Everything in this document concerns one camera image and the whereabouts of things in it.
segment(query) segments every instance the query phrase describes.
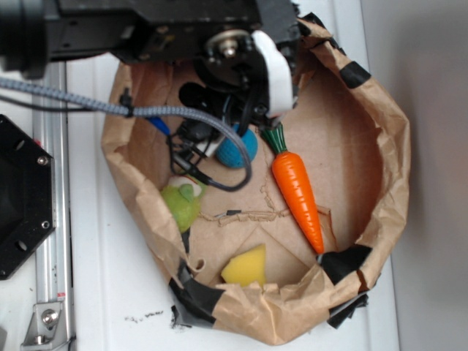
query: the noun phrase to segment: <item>toy carrot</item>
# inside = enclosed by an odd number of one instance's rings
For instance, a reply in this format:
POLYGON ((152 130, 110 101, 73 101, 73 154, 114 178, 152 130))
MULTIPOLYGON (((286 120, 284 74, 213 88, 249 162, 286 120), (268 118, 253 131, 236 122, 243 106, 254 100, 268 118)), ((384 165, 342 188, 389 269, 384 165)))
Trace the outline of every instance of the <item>toy carrot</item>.
POLYGON ((314 250, 322 254, 324 248, 319 215, 302 158, 287 150, 282 124, 273 130, 263 131, 262 138, 276 154, 271 170, 291 214, 314 250))

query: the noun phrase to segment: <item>blue ball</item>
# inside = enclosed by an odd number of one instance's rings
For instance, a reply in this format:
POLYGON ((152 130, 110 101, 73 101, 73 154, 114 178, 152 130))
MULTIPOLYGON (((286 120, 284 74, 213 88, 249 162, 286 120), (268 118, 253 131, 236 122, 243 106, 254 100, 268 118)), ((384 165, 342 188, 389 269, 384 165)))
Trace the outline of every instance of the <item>blue ball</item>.
MULTIPOLYGON (((237 131, 239 125, 236 124, 233 129, 237 131)), ((248 129, 246 134, 241 138, 244 142, 247 153, 249 154, 250 161, 257 155, 258 142, 252 130, 248 129)), ((216 157, 225 166, 230 168, 241 168, 244 166, 239 150, 234 146, 233 142, 229 139, 224 139, 221 145, 216 150, 216 157)))

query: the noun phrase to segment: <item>black octagonal mount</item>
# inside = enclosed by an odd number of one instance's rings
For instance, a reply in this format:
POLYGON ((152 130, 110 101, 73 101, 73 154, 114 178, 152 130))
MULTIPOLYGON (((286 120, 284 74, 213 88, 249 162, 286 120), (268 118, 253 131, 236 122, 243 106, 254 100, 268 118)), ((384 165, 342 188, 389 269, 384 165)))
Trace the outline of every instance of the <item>black octagonal mount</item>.
POLYGON ((0 115, 0 280, 10 278, 54 228, 53 158, 0 115))

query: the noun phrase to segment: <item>brown paper bag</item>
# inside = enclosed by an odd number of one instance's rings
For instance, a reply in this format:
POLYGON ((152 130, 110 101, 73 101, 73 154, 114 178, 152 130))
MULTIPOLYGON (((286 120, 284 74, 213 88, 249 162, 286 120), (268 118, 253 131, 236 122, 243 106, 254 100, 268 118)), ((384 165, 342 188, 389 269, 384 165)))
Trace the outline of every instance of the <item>brown paper bag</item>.
MULTIPOLYGON (((206 191, 186 251, 159 193, 170 176, 164 136, 142 118, 116 116, 106 118, 102 136, 116 186, 172 288, 179 317, 267 344, 300 336, 372 288, 407 218, 407 118, 324 28, 302 23, 310 33, 295 76, 298 106, 283 125, 288 149, 303 157, 320 205, 330 252, 320 264, 276 186, 273 153, 261 139, 246 187, 206 191), (229 210, 241 212, 220 216, 229 210), (258 244, 266 245, 268 283, 223 284, 219 273, 229 259, 258 244)), ((190 62, 121 65, 110 99, 117 103, 130 88, 137 106, 180 105, 178 90, 187 81, 200 83, 190 62)), ((165 121, 173 130, 181 122, 165 121)), ((229 184, 244 175, 214 159, 202 170, 229 184)))

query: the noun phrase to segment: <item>robotic arm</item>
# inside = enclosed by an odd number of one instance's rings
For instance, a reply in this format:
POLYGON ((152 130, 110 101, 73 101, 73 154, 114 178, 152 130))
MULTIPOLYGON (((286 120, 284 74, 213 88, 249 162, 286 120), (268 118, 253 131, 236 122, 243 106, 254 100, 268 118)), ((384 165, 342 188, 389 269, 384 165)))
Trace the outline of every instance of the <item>robotic arm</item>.
MULTIPOLYGON (((290 0, 1 0, 0 64, 37 79, 49 62, 106 52, 128 64, 191 59, 205 87, 185 86, 181 101, 238 123, 242 135, 250 124, 274 127, 293 108, 296 12, 290 0)), ((185 170, 212 137, 192 137, 198 127, 180 129, 194 145, 175 153, 185 170)))

